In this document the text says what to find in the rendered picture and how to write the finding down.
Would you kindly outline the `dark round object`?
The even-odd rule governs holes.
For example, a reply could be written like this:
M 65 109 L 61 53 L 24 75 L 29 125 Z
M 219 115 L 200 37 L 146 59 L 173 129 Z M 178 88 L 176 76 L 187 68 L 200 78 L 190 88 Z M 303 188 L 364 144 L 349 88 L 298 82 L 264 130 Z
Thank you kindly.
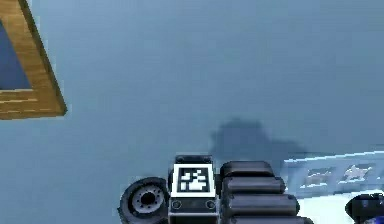
M 345 205 L 354 224 L 384 224 L 384 194 L 360 194 Z

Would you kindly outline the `wooden framed picture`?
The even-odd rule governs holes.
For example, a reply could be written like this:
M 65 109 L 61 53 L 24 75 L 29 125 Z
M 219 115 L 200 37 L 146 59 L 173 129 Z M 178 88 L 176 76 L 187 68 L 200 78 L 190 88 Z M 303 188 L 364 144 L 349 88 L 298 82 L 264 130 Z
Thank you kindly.
M 27 0 L 0 0 L 0 21 L 31 85 L 0 90 L 0 120 L 64 116 L 67 106 Z

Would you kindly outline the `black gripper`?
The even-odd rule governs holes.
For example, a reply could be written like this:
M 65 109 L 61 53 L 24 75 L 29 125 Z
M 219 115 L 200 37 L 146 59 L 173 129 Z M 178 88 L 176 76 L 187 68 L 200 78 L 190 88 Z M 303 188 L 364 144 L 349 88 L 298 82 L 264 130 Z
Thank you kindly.
M 121 224 L 167 224 L 168 201 L 165 179 L 140 179 L 121 195 L 117 208 Z

